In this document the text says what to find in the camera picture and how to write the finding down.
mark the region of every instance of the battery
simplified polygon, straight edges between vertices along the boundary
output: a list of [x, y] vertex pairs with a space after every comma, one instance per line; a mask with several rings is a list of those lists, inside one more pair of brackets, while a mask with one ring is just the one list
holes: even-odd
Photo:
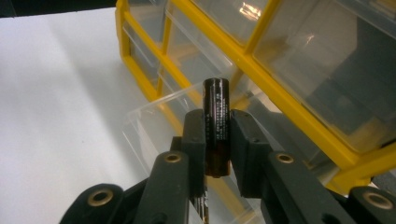
[[205, 174], [230, 174], [230, 96], [225, 78], [204, 81]]

